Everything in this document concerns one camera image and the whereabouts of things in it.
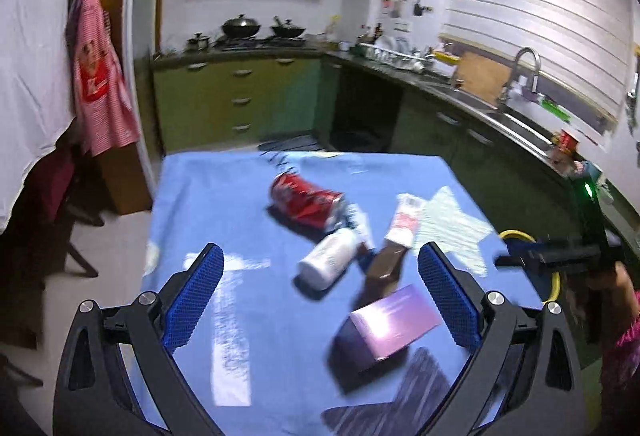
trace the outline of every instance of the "crushed red soda can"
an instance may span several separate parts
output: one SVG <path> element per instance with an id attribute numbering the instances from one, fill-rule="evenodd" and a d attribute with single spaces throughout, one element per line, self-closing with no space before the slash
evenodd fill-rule
<path id="1" fill-rule="evenodd" d="M 271 184 L 271 199 L 287 217 L 333 232 L 344 226 L 347 201 L 344 193 L 321 189 L 293 172 L 283 172 Z"/>

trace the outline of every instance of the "white cloth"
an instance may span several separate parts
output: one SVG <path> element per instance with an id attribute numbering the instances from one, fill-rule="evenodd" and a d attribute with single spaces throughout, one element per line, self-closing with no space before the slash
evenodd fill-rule
<path id="1" fill-rule="evenodd" d="M 0 0 L 0 232 L 35 163 L 74 117 L 68 0 Z"/>

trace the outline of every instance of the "faucet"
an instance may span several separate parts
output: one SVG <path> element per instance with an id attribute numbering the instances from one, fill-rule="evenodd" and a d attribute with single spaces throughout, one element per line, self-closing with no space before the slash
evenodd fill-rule
<path id="1" fill-rule="evenodd" d="M 540 74 L 540 55 L 533 48 L 523 48 L 518 53 L 516 53 L 516 58 L 513 60 L 513 68 L 511 68 L 511 74 L 509 75 L 509 79 L 502 87 L 502 91 L 500 92 L 500 96 L 498 96 L 498 104 L 505 105 L 507 100 L 510 98 L 509 91 L 511 89 L 511 83 L 516 79 L 518 75 L 518 64 L 520 63 L 520 58 L 525 53 L 531 53 L 536 62 L 536 67 L 533 70 L 533 78 L 531 79 L 531 84 L 528 84 L 527 87 L 531 93 L 538 92 L 538 75 Z"/>

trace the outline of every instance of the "apron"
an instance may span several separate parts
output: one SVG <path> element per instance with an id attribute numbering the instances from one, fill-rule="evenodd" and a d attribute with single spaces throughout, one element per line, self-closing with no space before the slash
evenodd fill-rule
<path id="1" fill-rule="evenodd" d="M 97 156 L 136 142 L 140 134 L 100 0 L 75 0 L 74 6 L 76 113 L 83 132 L 82 151 Z"/>

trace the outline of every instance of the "cardboard box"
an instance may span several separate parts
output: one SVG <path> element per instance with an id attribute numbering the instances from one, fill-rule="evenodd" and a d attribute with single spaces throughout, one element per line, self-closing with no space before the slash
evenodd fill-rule
<path id="1" fill-rule="evenodd" d="M 440 315 L 409 285 L 352 312 L 336 335 L 336 343 L 363 371 L 439 324 Z"/>

